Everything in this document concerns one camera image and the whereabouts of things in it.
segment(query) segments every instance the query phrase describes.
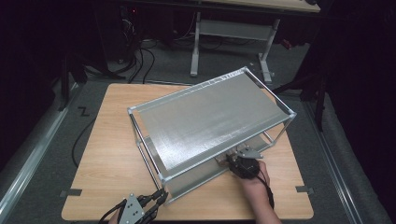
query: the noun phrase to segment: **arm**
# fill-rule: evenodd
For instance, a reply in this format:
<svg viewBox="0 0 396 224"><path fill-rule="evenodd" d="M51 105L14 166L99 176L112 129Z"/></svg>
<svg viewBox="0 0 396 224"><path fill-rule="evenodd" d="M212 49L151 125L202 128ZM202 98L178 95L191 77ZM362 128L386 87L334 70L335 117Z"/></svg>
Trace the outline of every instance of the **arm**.
<svg viewBox="0 0 396 224"><path fill-rule="evenodd" d="M260 169L262 173L259 173L259 177L266 180L267 185L270 186L270 177L268 176L265 163L259 161ZM253 213L256 216L257 224L277 224L281 223L277 217L275 211L272 209L269 201L267 190L264 184L257 178L253 179L241 179L242 188L245 192L245 196L253 209Z"/></svg>
<svg viewBox="0 0 396 224"><path fill-rule="evenodd" d="M117 218L119 217L120 209L116 210L116 213L111 217L111 219L108 221L108 224L118 224Z"/></svg>

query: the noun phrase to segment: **wooden table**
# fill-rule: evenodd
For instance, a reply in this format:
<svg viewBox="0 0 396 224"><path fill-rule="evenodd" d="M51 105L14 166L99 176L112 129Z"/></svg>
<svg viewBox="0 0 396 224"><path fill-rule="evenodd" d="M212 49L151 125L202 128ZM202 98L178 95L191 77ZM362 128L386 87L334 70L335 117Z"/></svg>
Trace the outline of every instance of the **wooden table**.
<svg viewBox="0 0 396 224"><path fill-rule="evenodd" d="M320 12L318 5L309 5L305 0L202 0L203 2L214 2L233 4L248 7L265 7L272 9L292 10L300 12Z"/></svg>
<svg viewBox="0 0 396 224"><path fill-rule="evenodd" d="M168 85L111 84L62 212L66 220L99 220L130 193L150 195L156 188L134 141L127 107L139 105L186 87ZM271 177L276 213L282 219L309 219L313 209L303 186L297 162L286 133L274 147L265 150L264 161ZM240 184L231 172L160 207L156 220L253 219Z"/></svg>

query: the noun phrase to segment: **black cable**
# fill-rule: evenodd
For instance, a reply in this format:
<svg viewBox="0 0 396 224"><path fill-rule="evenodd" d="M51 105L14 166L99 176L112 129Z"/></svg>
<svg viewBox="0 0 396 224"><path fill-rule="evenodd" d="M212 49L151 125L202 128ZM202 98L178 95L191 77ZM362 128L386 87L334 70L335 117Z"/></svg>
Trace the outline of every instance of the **black cable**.
<svg viewBox="0 0 396 224"><path fill-rule="evenodd" d="M154 65L155 56L154 56L154 54L153 54L150 50L148 50L148 49L142 49L142 50L144 50L144 51L148 52L149 54L151 54L151 57L152 57L151 65L150 65L148 71L146 71L146 74L143 76L143 82L142 82L142 83L145 84L145 83L146 83L146 77L147 77L147 75L149 74L149 71L151 70L152 66Z"/></svg>
<svg viewBox="0 0 396 224"><path fill-rule="evenodd" d="M242 40L244 42L238 43L237 41L230 41L227 39L229 39L229 38L224 39L225 44L238 45L238 46L245 46L245 45L254 44L254 43L258 42L258 40L255 40L255 39L241 39L241 42L242 42Z"/></svg>
<svg viewBox="0 0 396 224"><path fill-rule="evenodd" d="M185 39L185 38L191 38L191 37L195 36L195 35L187 36L190 33L190 31L191 31L191 29L192 29L192 27L194 25L195 15L196 15L196 12L194 12L192 14L191 24L190 24L189 30L186 32L186 34L184 34L182 37L174 39L174 41L182 40L182 39Z"/></svg>
<svg viewBox="0 0 396 224"><path fill-rule="evenodd" d="M142 62L140 63L139 69L137 69L137 71L135 71L129 77L129 80L128 80L129 84L131 84L134 81L134 78L137 76L137 74L140 72L140 70L142 70L142 67L143 67L143 52L142 52L142 49L139 49L139 52L140 52L140 58L141 58Z"/></svg>
<svg viewBox="0 0 396 224"><path fill-rule="evenodd" d="M127 203L127 200L124 199L122 200L122 202L120 202L119 204L117 204L116 206L114 206L112 209L110 209L108 212L106 212L102 218L99 220L99 224L105 224L105 218L108 217L108 215L110 215L111 213L113 213L114 211L116 211L117 209L125 206L125 204Z"/></svg>
<svg viewBox="0 0 396 224"><path fill-rule="evenodd" d="M186 37L184 39L179 39L177 41L174 41L174 44L179 45L179 46L183 46L183 47L191 46L191 45L194 44L194 40L192 39L193 37L194 36L189 36L189 37ZM189 43L188 44L181 44L179 42L189 42Z"/></svg>
<svg viewBox="0 0 396 224"><path fill-rule="evenodd" d="M260 170L260 173L262 173L262 177L264 177L264 181L265 181L265 183L267 183L267 179L265 179L265 175L264 175L264 173L262 172L262 170Z"/></svg>
<svg viewBox="0 0 396 224"><path fill-rule="evenodd" d="M275 202L274 202L274 194L271 191L271 188L267 185L267 182L264 181L261 177L259 177L258 175L256 176L256 178L258 178L260 180L260 182L262 182L265 186L265 189L267 190L267 194L268 194L268 201L271 205L271 207L274 209L275 208Z"/></svg>
<svg viewBox="0 0 396 224"><path fill-rule="evenodd" d="M77 137L77 139L76 139L76 141L75 141L75 143L74 143L74 145L73 145L73 147L72 147L72 160L73 160L73 163L75 164L76 168L78 168L78 163L77 163L76 158L75 158L76 145L77 145L79 139L81 138L81 136L85 133L85 131L87 131L88 127L90 127L90 126L93 124L93 122L94 122L95 120L96 120L96 118L94 118L93 120L91 120L91 122L90 122L89 124L87 124L87 126L85 126L85 128L84 128L84 129L81 131L81 133L78 135L78 137Z"/></svg>
<svg viewBox="0 0 396 224"><path fill-rule="evenodd" d="M110 72L114 73L114 74L120 74L120 73L126 72L129 69L133 68L134 64L135 64L135 60L131 59L125 67L123 67L123 68L121 68L119 70L116 70L114 72L111 72L111 71ZM84 67L84 70L85 70L85 72L87 72L89 74L92 74L92 75L95 75L95 76L104 76L103 73L92 71L91 69L89 69L87 67Z"/></svg>
<svg viewBox="0 0 396 224"><path fill-rule="evenodd" d="M221 45L223 44L223 41L224 41L224 37L219 37L219 39L220 39L220 41L219 41L219 43L218 43L218 45L217 46L215 46L214 48L207 48L207 47L204 47L202 44L201 44L201 42L200 42L200 47L202 48L202 49L218 49L219 47L221 47Z"/></svg>

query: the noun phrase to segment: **aluminum frame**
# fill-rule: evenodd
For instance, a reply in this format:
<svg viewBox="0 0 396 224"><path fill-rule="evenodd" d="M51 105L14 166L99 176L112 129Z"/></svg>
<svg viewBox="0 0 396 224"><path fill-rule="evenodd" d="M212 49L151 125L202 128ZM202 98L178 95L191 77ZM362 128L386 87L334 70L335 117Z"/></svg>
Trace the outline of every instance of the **aluminum frame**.
<svg viewBox="0 0 396 224"><path fill-rule="evenodd" d="M170 133L169 132L161 133L161 132L157 132L158 130L153 129L152 128L153 126L157 128L157 123L155 123L155 125L151 123L153 119L152 117L148 117L146 119L144 118L145 116L147 116L145 114L146 111L149 112L154 111L154 114L155 113L158 114L160 112L158 111L157 106L161 108L161 106L167 106L168 104L171 104L170 102L174 102L174 101L176 102L180 101L181 103L183 103L183 97L189 97L193 94L200 94L200 93L204 94L204 92L208 92L208 91L219 93L220 97L222 96L223 98L227 98L226 97L227 93L232 92L232 90L226 90L227 89L226 87L228 86L223 82L227 83L227 85L230 84L231 82L233 82L233 84L239 84L243 82L243 83L247 83L245 85L248 85L250 89L257 88L260 90L260 87L266 89L266 91L275 98L276 103L271 101L271 104L273 105L271 105L270 107L272 108L269 108L266 111L257 111L256 114L259 114L259 116L266 116L264 114L266 114L266 112L268 112L270 109L273 109L275 112L271 111L271 113L275 115L275 118L273 120L268 121L267 123L263 122L263 125L267 125L267 126L261 126L258 128L249 127L250 129L247 132L236 133L235 136L232 136L230 134L231 137L229 137L229 139L225 140L224 142L218 141L215 142L215 144L205 143L203 145L209 145L209 147L205 148L202 151L196 152L194 150L190 150L189 148L187 149L183 147L178 148L175 147L174 145L170 146L169 144L165 144L165 147L163 149L162 148L163 146L161 146L160 142L163 140L167 140L168 136L165 135L168 135ZM262 92L262 90L260 90L260 92L262 93L259 95L260 100L263 101L265 100L265 102L267 102L269 100L268 96L266 96ZM230 99L224 99L224 101L229 101L231 104L239 104L241 101L249 102L250 100L251 98L249 98L248 101L246 101L246 99L237 99L236 101ZM210 104L212 104L211 100L210 99L206 100L206 105L210 105ZM198 188L207 181L227 171L228 167L219 165L219 162L216 160L216 157L224 155L228 151L232 150L234 147L238 147L241 144L248 144L250 147L252 147L254 150L258 152L262 152L265 149L272 147L279 139L279 137L282 135L282 133L285 132L288 125L296 116L296 113L294 111L292 111L276 95L274 95L246 67L243 67L241 69L238 69L234 72L231 72L229 74L220 77L215 77L206 82L188 87L185 90L177 91L172 94L166 95L164 97L160 97L153 101L146 102L141 105L128 107L127 111L129 116L131 117L131 122L133 124L135 142L137 144L137 147L142 155L142 158L146 166L148 167L148 171L153 179L155 186L157 187L157 189L166 188L166 190L170 193L170 197L168 197L167 203L173 202L179 197L187 194L193 189ZM177 117L177 113L175 115L173 115L172 113L170 114L171 114L169 115L170 120L175 119L177 121L178 118L173 118L173 117ZM225 113L225 115L226 118L223 118L221 116L220 120L227 119L227 116L230 116L230 118L232 118L233 116L233 114L231 113L230 114ZM196 123L203 123L204 125L205 122L208 121L202 119L196 120ZM267 132L281 123L284 124L284 127L278 134L276 134L276 136L271 136ZM226 125L225 126L226 128L228 128L230 125L234 125L233 121L232 122L229 121L227 124L229 125ZM158 127L160 127L160 129L168 128L161 123L158 124ZM227 133L228 129L220 130L220 131ZM194 139L194 137L196 136L193 133L191 135L191 138L187 137L186 141L190 142L190 140L192 139L192 142L196 144L197 139ZM183 143L183 141L184 139L181 139L179 142L175 142L175 144L178 144L180 142ZM174 165L172 163L173 161L169 162L169 158L173 160L175 157L175 155L172 156L172 153L176 153L176 157L177 157L177 153L180 153L178 154L178 156L181 159L180 158L177 159L180 159L181 162L176 163L175 166L173 166Z"/></svg>

